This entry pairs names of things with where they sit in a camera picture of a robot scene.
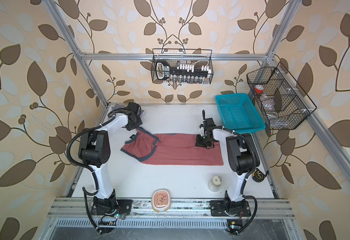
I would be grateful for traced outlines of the blue white striped tank top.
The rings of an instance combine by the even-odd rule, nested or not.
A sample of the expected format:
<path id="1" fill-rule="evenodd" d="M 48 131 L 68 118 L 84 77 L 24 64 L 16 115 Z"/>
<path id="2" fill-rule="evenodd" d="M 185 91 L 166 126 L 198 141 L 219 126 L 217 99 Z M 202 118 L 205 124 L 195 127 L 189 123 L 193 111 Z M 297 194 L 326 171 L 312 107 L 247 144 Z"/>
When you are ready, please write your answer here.
<path id="1" fill-rule="evenodd" d="M 126 107 L 127 107 L 127 106 L 125 106 L 125 105 L 115 104 L 114 106 L 111 107 L 111 111 L 116 111 L 116 110 L 124 109 L 124 108 L 126 108 Z M 145 110 L 143 110 L 143 109 L 141 108 L 141 106 L 138 106 L 137 115 L 141 117 L 144 113 L 145 113 Z"/>

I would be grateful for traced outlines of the maroon red garment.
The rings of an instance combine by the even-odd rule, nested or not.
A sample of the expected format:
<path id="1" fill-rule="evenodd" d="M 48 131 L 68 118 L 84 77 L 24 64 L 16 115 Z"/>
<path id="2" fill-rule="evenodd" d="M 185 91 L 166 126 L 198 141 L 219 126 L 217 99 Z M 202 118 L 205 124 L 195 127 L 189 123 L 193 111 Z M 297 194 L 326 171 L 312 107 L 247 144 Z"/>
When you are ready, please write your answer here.
<path id="1" fill-rule="evenodd" d="M 196 146 L 197 135 L 151 134 L 143 128 L 121 148 L 128 156 L 146 165 L 222 166 L 220 144 L 212 148 Z"/>

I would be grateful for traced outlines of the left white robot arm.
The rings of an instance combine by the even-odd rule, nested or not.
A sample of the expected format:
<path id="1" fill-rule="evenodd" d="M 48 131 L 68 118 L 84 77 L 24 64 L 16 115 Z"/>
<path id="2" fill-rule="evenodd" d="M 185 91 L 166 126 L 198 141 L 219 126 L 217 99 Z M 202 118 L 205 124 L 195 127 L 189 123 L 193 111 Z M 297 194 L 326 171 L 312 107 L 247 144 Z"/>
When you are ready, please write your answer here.
<path id="1" fill-rule="evenodd" d="M 128 103 L 126 107 L 109 112 L 108 120 L 96 127 L 84 129 L 67 144 L 66 155 L 69 162 L 75 166 L 90 171 L 95 190 L 91 193 L 82 187 L 85 200 L 85 209 L 91 225 L 98 234 L 104 234 L 103 218 L 97 222 L 91 214 L 88 196 L 93 198 L 92 207 L 96 214 L 102 217 L 113 217 L 116 220 L 128 215 L 133 206 L 133 200 L 117 200 L 108 174 L 108 161 L 111 157 L 110 136 L 118 130 L 134 130 L 142 124 L 141 106 L 137 103 Z"/>

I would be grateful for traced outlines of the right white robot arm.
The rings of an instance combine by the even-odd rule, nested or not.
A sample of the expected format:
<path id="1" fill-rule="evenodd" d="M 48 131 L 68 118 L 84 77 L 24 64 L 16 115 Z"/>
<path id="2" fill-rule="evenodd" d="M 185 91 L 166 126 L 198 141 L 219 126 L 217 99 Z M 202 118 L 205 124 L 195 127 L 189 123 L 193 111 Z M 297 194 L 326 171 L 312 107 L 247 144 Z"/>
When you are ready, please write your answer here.
<path id="1" fill-rule="evenodd" d="M 247 205 L 248 200 L 254 201 L 253 213 L 246 223 L 228 226 L 228 232 L 238 236 L 252 223 L 258 210 L 256 197 L 244 194 L 249 177 L 260 165 L 256 152 L 253 150 L 253 138 L 224 126 L 217 126 L 213 118 L 205 117 L 205 111 L 202 111 L 202 117 L 203 123 L 199 126 L 200 134 L 196 137 L 196 146 L 212 149 L 214 144 L 219 141 L 217 134 L 221 132 L 226 143 L 228 163 L 233 171 L 233 178 L 223 199 L 224 213 L 230 217 L 239 215 L 239 218 L 242 219 L 243 212 L 250 212 Z"/>

